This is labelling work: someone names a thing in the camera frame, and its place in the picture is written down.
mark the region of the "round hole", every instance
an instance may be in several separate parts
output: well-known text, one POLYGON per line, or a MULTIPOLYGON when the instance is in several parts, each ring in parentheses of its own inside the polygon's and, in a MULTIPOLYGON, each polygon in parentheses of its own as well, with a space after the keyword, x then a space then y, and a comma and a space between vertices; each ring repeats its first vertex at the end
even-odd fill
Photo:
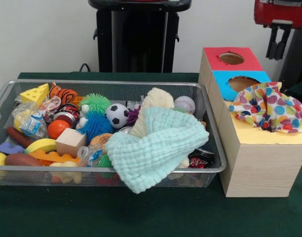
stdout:
POLYGON ((230 87, 236 91, 240 92, 245 88, 248 88, 252 85, 259 84, 260 82, 254 78, 245 77, 245 76, 237 76, 233 77, 228 81, 230 87))
POLYGON ((230 65, 238 65, 244 63, 244 58, 237 53, 232 53, 232 52, 223 53, 219 55, 219 58, 222 62, 230 65))

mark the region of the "yellow cheese toy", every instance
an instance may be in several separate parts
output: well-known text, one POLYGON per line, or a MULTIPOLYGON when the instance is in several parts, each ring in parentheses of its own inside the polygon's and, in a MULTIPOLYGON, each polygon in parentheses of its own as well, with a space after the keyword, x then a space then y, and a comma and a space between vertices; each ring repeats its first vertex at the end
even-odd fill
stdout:
POLYGON ((21 100, 22 103, 33 101, 36 102, 38 106, 40 106, 48 93, 49 85, 46 83, 44 85, 38 86, 37 88, 26 90, 25 92, 21 93, 21 100))

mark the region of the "blue spiky ball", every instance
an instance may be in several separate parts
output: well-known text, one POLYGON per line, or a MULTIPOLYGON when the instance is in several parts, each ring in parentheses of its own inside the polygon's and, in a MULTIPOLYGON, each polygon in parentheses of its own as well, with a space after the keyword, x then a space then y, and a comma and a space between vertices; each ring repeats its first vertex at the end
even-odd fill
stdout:
POLYGON ((101 112, 89 111, 86 114, 88 121, 85 123, 83 128, 77 131, 81 134, 86 134, 86 140, 89 144, 91 140, 104 133, 113 133, 113 127, 106 118, 105 114, 101 112))

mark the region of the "cable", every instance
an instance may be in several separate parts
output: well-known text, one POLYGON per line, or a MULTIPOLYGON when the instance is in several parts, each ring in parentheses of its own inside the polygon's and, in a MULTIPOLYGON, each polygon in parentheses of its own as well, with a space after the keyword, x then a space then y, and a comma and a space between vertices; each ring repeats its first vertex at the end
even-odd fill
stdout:
POLYGON ((88 64, 86 64, 86 63, 83 63, 83 64, 82 64, 82 66, 80 67, 79 72, 82 72, 84 66, 87 68, 87 71, 88 71, 88 72, 91 72, 90 67, 89 67, 88 64))

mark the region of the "cream knitted cloth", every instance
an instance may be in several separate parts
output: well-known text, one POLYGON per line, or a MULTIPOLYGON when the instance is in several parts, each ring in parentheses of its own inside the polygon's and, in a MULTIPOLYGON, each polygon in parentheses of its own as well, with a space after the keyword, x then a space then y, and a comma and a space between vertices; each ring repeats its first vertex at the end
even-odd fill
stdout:
POLYGON ((130 131, 130 135, 142 138, 147 135, 145 109, 149 107, 174 108, 174 99, 166 91, 154 87, 142 102, 138 119, 130 131))

